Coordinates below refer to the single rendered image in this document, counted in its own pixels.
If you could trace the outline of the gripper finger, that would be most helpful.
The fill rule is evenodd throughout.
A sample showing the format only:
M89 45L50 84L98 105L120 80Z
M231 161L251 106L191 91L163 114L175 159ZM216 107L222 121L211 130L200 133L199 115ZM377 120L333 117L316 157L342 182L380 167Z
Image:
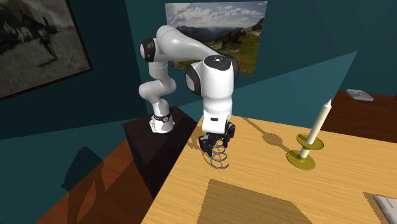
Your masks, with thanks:
M203 152L208 154L209 157L212 156L212 149L215 145L214 136L212 134L206 134L198 138L200 148Z
M229 141L235 135L235 125L232 122L228 122L225 126L225 133L223 134L223 147L228 148Z

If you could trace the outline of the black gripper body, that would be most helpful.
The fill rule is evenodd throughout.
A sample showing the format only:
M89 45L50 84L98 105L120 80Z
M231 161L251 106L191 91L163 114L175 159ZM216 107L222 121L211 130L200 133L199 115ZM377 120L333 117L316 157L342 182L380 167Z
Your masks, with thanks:
M216 134L216 133L207 133L208 139L207 142L208 144L216 144L217 141L222 140L223 144L228 144L229 142L229 136L228 136L228 131L226 130L223 134Z

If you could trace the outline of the grey metal coil spring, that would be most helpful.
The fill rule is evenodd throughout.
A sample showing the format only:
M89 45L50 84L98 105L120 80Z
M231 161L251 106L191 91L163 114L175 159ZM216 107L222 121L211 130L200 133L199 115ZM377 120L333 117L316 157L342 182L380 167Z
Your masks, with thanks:
M216 144L211 150L210 165L215 169L226 169L229 166L226 148L222 144Z

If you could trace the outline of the dark robot stand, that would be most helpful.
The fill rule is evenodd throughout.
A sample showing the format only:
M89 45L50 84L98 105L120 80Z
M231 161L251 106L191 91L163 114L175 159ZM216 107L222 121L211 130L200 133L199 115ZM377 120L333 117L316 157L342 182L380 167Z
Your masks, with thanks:
M155 198L193 133L197 122L177 107L171 108L173 129L153 133L147 115L124 123L123 128L141 177Z

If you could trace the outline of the light wooden table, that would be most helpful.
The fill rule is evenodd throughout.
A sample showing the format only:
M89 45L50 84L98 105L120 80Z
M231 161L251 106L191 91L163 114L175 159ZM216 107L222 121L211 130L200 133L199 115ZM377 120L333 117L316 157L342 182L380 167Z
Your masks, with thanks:
M226 169L195 128L142 224L384 224L374 195L397 199L397 144L322 131L304 171L286 154L306 128L233 116Z

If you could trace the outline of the brass candle holder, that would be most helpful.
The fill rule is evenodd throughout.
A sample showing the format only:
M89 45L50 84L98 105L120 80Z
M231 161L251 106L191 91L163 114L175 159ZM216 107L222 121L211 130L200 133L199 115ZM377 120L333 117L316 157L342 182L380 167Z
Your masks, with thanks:
M302 145L302 149L300 151L289 150L286 154L286 158L292 165L306 171L313 170L316 166L316 163L309 155L309 152L324 148L324 143L318 137L315 138L312 144L309 144L307 142L308 136L308 134L297 135L296 140Z

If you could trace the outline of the white candle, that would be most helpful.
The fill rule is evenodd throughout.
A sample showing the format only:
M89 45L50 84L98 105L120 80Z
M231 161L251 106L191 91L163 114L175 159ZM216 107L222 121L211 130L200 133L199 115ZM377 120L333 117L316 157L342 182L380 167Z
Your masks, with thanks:
M306 143L309 145L312 145L319 133L319 131L321 130L321 127L323 126L324 121L326 120L326 117L328 116L329 112L331 110L331 99L326 102L323 107L321 108L316 121L313 124L313 127L306 139ZM302 146L302 149L299 153L299 157L300 158L306 158L309 154L310 149L306 146Z

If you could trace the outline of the dark brown wooden table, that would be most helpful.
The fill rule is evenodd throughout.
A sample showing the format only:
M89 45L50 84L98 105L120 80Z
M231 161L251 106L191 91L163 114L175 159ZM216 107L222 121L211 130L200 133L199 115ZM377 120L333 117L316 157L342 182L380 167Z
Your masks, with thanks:
M322 129L328 132L397 143L397 100L373 94L374 100L354 100L339 90Z

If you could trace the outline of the grey flat remote control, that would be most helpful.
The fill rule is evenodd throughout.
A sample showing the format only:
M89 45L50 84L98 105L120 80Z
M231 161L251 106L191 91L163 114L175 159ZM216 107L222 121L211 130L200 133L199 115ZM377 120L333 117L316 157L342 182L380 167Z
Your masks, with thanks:
M362 90L347 89L346 93L354 100L373 102L374 98Z

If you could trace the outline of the grey flat book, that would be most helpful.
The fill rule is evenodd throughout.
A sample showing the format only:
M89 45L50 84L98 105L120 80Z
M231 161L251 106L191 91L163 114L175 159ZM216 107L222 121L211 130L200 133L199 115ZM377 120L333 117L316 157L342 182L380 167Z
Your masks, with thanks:
M397 224L397 199L374 195L374 200L389 224Z

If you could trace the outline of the landscape wall picture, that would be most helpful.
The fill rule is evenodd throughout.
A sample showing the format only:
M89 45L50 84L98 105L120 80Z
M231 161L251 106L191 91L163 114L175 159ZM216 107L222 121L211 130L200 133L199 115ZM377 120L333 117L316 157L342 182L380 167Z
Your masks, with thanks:
M237 59L240 73L254 74L266 1L167 3L167 24Z

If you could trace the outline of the black and white wall picture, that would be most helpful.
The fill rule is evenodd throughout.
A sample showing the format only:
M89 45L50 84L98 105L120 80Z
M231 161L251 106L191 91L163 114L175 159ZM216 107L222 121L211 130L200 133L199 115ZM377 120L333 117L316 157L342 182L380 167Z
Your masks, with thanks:
M0 102L91 70L70 0L0 0Z

